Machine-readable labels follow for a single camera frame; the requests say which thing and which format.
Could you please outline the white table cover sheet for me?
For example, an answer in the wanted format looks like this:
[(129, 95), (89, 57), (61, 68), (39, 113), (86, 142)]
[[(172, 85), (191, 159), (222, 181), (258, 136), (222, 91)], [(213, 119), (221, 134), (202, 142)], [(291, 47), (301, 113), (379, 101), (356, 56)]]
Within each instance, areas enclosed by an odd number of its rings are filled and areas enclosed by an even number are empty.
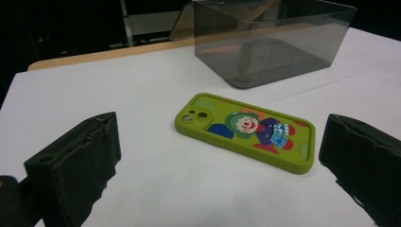
[(0, 175), (82, 120), (116, 112), (122, 150), (86, 227), (374, 227), (315, 164), (288, 173), (183, 136), (179, 110), (196, 94), (226, 96), (310, 121), (343, 114), (401, 139), (401, 42), (350, 29), (326, 69), (237, 90), (192, 47), (23, 72), (0, 108)]

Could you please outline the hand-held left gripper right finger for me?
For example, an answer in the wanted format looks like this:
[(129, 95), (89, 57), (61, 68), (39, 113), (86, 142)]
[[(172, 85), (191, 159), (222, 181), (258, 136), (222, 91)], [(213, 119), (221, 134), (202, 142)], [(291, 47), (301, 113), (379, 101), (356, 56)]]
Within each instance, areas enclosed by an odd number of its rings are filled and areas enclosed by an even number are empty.
[(401, 227), (401, 140), (357, 119), (330, 114), (319, 160), (378, 227)]

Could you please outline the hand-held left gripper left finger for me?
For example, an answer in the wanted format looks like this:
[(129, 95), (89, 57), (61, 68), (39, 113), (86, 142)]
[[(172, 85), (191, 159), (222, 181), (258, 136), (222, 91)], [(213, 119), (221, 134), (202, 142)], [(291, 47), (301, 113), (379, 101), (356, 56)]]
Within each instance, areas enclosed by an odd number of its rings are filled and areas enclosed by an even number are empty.
[(90, 117), (24, 162), (46, 227), (80, 227), (121, 160), (116, 113)]

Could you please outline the transparent grey plastic box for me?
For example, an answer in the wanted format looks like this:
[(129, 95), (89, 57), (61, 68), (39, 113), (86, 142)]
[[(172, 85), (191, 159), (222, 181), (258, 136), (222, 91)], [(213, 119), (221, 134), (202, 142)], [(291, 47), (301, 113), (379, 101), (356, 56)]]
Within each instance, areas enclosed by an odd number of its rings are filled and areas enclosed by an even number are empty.
[(331, 66), (355, 7), (328, 0), (192, 0), (169, 34), (238, 89)]

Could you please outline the white metal stand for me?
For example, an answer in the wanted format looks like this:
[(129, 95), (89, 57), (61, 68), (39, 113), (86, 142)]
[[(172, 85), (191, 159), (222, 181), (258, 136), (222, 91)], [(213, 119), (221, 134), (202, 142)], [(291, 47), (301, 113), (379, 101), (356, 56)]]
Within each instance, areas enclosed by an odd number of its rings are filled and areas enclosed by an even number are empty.
[(134, 46), (134, 36), (156, 32), (169, 32), (173, 28), (180, 14), (178, 11), (166, 11), (129, 15), (126, 6), (126, 0), (119, 1), (122, 9), (122, 19), (128, 47)]

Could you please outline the green clown phone case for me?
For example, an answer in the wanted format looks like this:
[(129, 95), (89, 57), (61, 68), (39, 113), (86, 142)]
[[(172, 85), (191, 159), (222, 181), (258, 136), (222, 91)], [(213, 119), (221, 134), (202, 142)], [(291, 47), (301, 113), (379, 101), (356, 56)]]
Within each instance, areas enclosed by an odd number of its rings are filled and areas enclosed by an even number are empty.
[(305, 174), (315, 157), (310, 122), (206, 93), (195, 95), (176, 115), (177, 132), (294, 174)]

